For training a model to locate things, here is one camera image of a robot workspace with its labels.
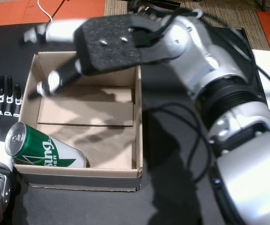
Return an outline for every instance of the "white cable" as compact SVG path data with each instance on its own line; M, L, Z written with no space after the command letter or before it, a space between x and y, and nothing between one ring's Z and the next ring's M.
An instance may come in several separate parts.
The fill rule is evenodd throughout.
M45 13L45 14L49 17L50 22L52 22L53 20L52 20L51 15L48 14L48 12L46 12L46 11L40 6L40 0L38 0L38 6L39 6L39 8L42 10L42 12Z

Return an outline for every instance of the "black robotic finger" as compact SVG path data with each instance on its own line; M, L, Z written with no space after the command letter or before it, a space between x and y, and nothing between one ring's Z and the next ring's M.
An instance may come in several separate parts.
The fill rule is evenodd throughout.
M7 102L6 102L4 115L6 115L6 116L12 116L13 115L12 114L13 102L14 102L13 81L12 81L12 77L8 76L8 79L7 79Z
M22 93L21 88L18 84L15 84L14 90L15 90L15 106L13 116L19 117L22 104Z
M3 115L4 106L4 76L0 77L0 115Z

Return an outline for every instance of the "metal cylinder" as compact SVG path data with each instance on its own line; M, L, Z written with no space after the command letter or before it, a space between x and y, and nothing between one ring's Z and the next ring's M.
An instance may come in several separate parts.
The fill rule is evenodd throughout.
M82 152L21 122L9 130L5 144L6 153L18 164L87 166L87 159Z

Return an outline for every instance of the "can lid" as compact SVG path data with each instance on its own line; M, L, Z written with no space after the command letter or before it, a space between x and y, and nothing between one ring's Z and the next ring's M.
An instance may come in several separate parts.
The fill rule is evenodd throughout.
M26 139L26 126L22 122L15 123L9 130L5 139L5 152L15 156L24 146Z

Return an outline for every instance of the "green label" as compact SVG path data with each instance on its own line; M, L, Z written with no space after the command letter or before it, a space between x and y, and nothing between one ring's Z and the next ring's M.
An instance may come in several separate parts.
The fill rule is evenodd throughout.
M49 136L31 127L27 130L31 137L27 137L23 149L15 156L17 163L68 167L76 160L60 159L56 145Z

